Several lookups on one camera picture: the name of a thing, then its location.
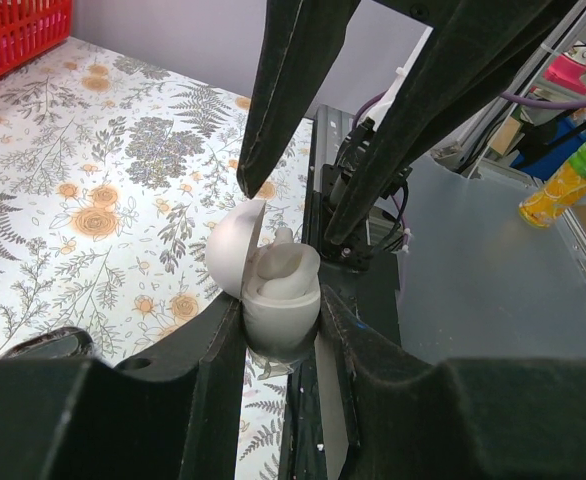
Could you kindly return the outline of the black earbud charging case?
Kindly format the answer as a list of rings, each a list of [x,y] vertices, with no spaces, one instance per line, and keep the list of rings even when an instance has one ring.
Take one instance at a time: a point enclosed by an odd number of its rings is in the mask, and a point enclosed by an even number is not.
[[[95,343],[90,334],[78,327],[61,327],[13,346],[2,359],[60,359],[93,356]]]

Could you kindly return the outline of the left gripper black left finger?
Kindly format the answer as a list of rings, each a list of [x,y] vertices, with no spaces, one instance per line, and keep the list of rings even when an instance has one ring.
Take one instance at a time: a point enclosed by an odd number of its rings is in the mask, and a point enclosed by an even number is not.
[[[0,359],[0,479],[230,479],[244,372],[241,305],[218,296],[110,367]]]

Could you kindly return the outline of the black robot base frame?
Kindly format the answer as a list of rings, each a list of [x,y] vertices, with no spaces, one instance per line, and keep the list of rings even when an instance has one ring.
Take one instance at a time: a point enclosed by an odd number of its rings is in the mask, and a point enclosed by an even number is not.
[[[393,227],[394,217],[373,208],[345,244],[325,241],[333,190],[343,190],[338,150],[351,130],[349,114],[322,105],[313,119],[302,240],[321,256],[319,280],[355,316],[400,344],[397,296],[401,293],[398,258],[373,246]],[[278,476],[281,479],[338,479],[359,445],[349,371],[339,340],[319,333],[309,356],[287,383]]]

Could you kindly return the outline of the white earbud charging case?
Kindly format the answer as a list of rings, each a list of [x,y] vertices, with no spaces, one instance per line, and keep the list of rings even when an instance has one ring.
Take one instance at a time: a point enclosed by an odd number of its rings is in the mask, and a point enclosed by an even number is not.
[[[206,269],[225,293],[242,304],[249,348],[281,363],[302,359],[313,345],[321,303],[315,248],[296,243],[288,227],[260,247],[264,200],[237,205],[210,233]]]

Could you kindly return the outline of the white earbud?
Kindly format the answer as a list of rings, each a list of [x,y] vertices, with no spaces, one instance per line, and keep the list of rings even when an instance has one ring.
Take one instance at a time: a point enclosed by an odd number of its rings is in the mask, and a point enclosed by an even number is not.
[[[294,242],[290,228],[279,228],[257,264],[258,277],[264,281],[258,293],[271,300],[301,298],[315,289],[319,267],[313,247]]]

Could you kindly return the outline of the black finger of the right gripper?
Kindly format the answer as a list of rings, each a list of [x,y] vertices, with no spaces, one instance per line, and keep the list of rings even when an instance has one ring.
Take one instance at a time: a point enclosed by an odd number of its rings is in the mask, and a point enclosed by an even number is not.
[[[570,1],[445,1],[329,222],[343,243],[391,176],[427,152],[511,84]]]
[[[237,167],[253,198],[277,166],[345,40],[357,1],[269,1]]]

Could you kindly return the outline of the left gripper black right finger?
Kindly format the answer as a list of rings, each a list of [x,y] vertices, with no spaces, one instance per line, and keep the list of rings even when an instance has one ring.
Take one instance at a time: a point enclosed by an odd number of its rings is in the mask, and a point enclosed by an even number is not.
[[[430,365],[322,287],[317,375],[332,479],[586,479],[586,360]]]

